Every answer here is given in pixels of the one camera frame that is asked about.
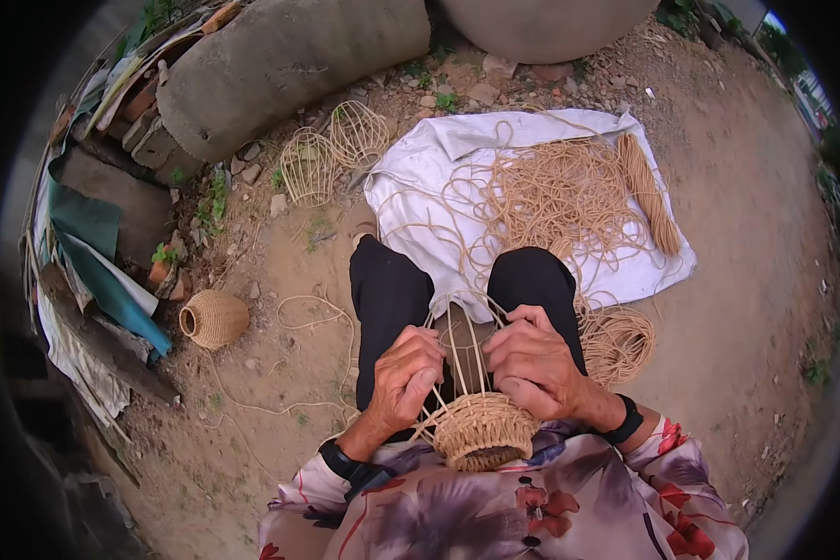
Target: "finished woven vase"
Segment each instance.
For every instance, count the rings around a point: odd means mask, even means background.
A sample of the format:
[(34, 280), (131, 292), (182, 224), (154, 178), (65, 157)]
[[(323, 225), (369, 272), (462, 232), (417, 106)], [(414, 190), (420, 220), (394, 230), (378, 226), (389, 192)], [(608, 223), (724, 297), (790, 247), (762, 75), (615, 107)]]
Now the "finished woven vase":
[(249, 328), (249, 308), (224, 292), (203, 289), (183, 306), (178, 319), (183, 334), (202, 348), (216, 350)]
[[(504, 327), (504, 310), (487, 296), (477, 292), (460, 292), (460, 295), (478, 298), (494, 308), (496, 328)], [(462, 313), (463, 318), (459, 320), (452, 318), (451, 307), (447, 307), (447, 330), (440, 340), (449, 353), (454, 400), (445, 402), (439, 388), (434, 386), (439, 408), (435, 411), (424, 409), (414, 425), (414, 438), (426, 439), (444, 455), (446, 464), (457, 470), (485, 472), (515, 459), (529, 459), (532, 457), (532, 436), (539, 427), (538, 420), (527, 410), (511, 403), (507, 395), (491, 387), (480, 350), (484, 340), (477, 338), (476, 327), (466, 314)], [(426, 326), (432, 324), (430, 316)], [(469, 330), (466, 344), (456, 341), (458, 326)], [(430, 427), (435, 427), (433, 433), (427, 429)]]

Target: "concrete pipe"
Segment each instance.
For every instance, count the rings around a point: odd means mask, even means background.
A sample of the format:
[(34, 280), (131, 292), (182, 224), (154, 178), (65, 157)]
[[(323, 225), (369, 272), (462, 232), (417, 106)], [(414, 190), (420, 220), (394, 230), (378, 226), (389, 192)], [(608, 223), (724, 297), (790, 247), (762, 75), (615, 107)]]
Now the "concrete pipe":
[(169, 69), (168, 132), (221, 161), (270, 124), (369, 73), (429, 50), (423, 0), (256, 0)]
[(659, 0), (441, 0), (467, 39), (515, 62), (590, 55), (628, 33)]

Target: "hand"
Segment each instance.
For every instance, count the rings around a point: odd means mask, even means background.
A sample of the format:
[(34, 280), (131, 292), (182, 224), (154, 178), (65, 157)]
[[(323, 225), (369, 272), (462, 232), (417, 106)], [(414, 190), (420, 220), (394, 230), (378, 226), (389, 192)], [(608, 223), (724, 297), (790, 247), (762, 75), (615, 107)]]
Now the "hand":
[(409, 325), (376, 361), (373, 397), (364, 414), (386, 437), (413, 426), (433, 384), (444, 382), (445, 349), (437, 334)]
[(494, 387), (539, 420), (579, 418), (591, 397), (592, 382), (576, 367), (544, 308), (519, 306), (511, 322), (483, 347), (494, 372)]

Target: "sleeve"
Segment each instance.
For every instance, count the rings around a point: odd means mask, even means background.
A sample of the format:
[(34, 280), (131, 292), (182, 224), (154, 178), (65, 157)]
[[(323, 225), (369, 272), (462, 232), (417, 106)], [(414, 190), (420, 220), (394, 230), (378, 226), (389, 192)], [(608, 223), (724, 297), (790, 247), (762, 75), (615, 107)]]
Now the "sleeve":
[(650, 487), (642, 494), (673, 530), (666, 537), (673, 554), (748, 556), (746, 536), (709, 484), (700, 441), (683, 434), (680, 425), (660, 417), (650, 437), (623, 460)]
[(322, 557), (346, 513), (350, 487), (314, 455), (268, 504), (259, 521), (259, 558)]

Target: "black pants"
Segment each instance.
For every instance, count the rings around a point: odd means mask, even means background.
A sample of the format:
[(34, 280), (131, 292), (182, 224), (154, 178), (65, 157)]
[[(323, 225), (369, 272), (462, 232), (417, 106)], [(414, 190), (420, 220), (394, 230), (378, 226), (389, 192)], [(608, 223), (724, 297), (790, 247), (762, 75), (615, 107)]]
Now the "black pants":
[[(356, 387), (359, 410), (367, 409), (373, 396), (373, 368), (401, 331), (410, 324), (421, 326), (429, 314), (433, 279), (399, 252), (364, 236), (349, 268), (352, 303), (361, 322)], [(521, 304), (545, 308), (553, 328), (570, 347), (572, 359), (588, 375), (579, 341), (579, 324), (572, 308), (576, 281), (560, 260), (537, 247), (524, 247), (498, 256), (488, 281), (488, 296), (505, 311)], [(453, 380), (446, 375), (446, 384)], [(438, 408), (434, 395), (427, 409)], [(391, 441), (406, 439), (396, 434)]]

